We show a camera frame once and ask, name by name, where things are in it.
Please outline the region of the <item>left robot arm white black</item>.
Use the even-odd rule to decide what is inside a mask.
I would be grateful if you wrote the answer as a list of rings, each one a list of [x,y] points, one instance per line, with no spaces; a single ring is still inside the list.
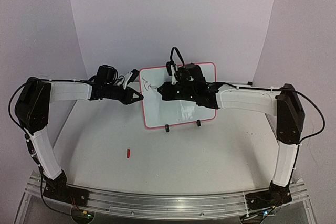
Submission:
[[[18,90],[15,123],[24,131],[28,151],[37,164],[49,192],[57,200],[67,200],[72,189],[58,164],[48,137],[49,106],[59,101],[95,101],[110,99],[130,105],[143,100],[143,95],[129,87],[139,71],[133,69],[121,79],[116,68],[101,65],[88,80],[58,80],[30,77]]]

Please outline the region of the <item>pink framed whiteboard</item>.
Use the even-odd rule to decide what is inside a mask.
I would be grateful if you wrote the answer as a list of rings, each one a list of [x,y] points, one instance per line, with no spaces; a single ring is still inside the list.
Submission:
[[[216,118],[217,111],[197,106],[190,101],[163,101],[158,91],[149,86],[161,86],[171,81],[165,66],[143,68],[140,70],[140,91],[144,96],[142,100],[144,125],[148,130],[169,126],[183,125],[210,121]]]

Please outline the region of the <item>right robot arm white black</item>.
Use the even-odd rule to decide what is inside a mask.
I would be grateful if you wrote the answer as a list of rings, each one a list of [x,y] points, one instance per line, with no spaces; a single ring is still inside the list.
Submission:
[[[178,67],[166,64],[171,81],[158,88],[164,101],[191,101],[208,109],[242,109],[276,117],[278,154],[269,188],[246,195],[248,207],[276,207],[292,201],[289,184],[295,167],[305,112],[291,84],[278,89],[235,86],[226,82],[207,82],[200,66]]]

